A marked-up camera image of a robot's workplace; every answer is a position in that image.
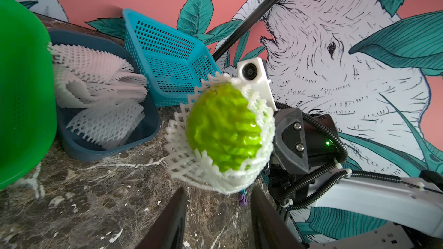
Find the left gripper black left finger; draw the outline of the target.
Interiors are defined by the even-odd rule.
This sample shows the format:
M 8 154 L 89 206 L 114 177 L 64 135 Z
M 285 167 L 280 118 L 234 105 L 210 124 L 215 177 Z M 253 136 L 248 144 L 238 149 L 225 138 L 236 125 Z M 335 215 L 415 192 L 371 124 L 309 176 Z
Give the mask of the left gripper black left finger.
M 187 201 L 187 192 L 179 188 L 136 249 L 181 249 Z

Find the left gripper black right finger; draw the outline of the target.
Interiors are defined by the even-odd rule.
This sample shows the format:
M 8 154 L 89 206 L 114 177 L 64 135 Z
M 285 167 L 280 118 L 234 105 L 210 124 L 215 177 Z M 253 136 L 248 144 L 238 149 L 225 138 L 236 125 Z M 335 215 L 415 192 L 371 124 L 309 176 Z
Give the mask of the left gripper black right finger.
M 251 190 L 250 207 L 256 249 L 304 249 L 259 186 Z

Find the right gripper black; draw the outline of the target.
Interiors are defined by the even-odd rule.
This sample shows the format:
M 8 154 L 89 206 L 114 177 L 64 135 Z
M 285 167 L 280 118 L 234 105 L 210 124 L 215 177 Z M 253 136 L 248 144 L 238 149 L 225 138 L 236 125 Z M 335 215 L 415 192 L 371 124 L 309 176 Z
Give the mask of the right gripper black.
M 271 167 L 280 167 L 289 174 L 305 175 L 339 157 L 332 140 L 303 120 L 302 111 L 289 108 L 274 113 L 275 136 Z

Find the white foam net sleeve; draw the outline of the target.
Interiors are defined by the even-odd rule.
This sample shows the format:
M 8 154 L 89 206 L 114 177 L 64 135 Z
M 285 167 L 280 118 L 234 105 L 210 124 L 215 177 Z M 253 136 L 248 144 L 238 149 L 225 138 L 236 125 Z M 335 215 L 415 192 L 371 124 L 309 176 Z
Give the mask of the white foam net sleeve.
M 224 82 L 230 82 L 249 102 L 248 109 L 256 115 L 256 122 L 261 128 L 262 147 L 254 159 L 247 159 L 242 163 L 240 170 L 230 169 L 221 173 L 218 166 L 212 164 L 212 159 L 206 152 L 200 153 L 191 149 L 186 137 L 186 126 L 190 110 L 199 96 L 210 86 Z M 217 73 L 215 76 L 209 75 L 207 80 L 202 80 L 200 87 L 195 87 L 194 92 L 188 95 L 188 102 L 181 104 L 180 111 L 169 121 L 166 131 L 166 162 L 170 176 L 199 189 L 229 195 L 253 184 L 270 161 L 276 132 L 274 110 L 249 84 L 228 74 Z

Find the green custard apple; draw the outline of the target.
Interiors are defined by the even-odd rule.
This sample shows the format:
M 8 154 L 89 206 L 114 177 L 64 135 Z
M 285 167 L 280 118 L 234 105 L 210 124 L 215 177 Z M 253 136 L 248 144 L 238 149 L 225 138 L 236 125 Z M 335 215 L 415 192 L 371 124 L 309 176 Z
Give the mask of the green custard apple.
M 221 173 L 240 170 L 262 147 L 261 128 L 248 104 L 241 91 L 224 82 L 207 88 L 188 115 L 189 146 L 206 152 Z

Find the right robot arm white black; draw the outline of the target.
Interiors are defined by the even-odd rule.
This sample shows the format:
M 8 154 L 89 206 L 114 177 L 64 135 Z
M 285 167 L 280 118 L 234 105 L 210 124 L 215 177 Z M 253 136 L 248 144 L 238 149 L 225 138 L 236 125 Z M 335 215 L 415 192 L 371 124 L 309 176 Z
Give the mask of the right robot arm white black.
M 268 188 L 285 212 L 310 209 L 299 236 L 345 239 L 368 233 L 386 221 L 423 235 L 443 236 L 443 153 L 422 139 L 405 119 L 423 159 L 339 133 L 329 115 L 310 115 L 278 103 Z M 347 142 L 368 146 L 405 176 L 365 171 L 350 156 Z

